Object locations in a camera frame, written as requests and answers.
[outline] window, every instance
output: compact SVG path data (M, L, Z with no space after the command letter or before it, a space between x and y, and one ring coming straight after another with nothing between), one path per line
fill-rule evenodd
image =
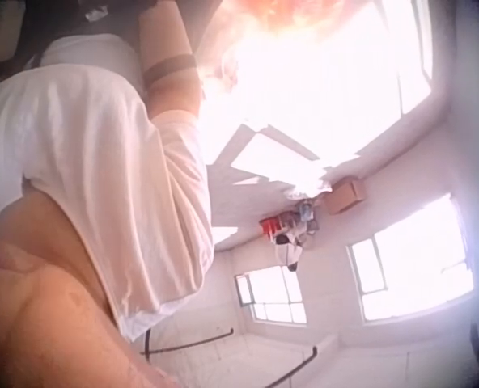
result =
M366 320L439 306L473 290L449 196L350 247Z
M306 323L303 297L295 272L286 267L252 271L235 278L241 306L251 305L260 321Z

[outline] white ceiling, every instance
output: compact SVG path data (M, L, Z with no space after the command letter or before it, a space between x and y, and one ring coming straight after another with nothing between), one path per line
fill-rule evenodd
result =
M382 3L388 8L347 2L341 23L319 45L295 36L246 40L237 46L239 81L232 93L211 92L207 78L201 130L217 250L260 235L259 220L293 205L283 192L294 184L367 177L443 117L447 75L436 74L443 61L435 59L427 82L428 58L422 67L418 38L409 33L415 31L410 2L402 8L394 0ZM396 15L387 27L382 9ZM224 0L198 53L204 76L213 73L231 35L241 35L235 26L255 27L237 15L232 0ZM445 36L446 23L432 26L438 52L436 28Z

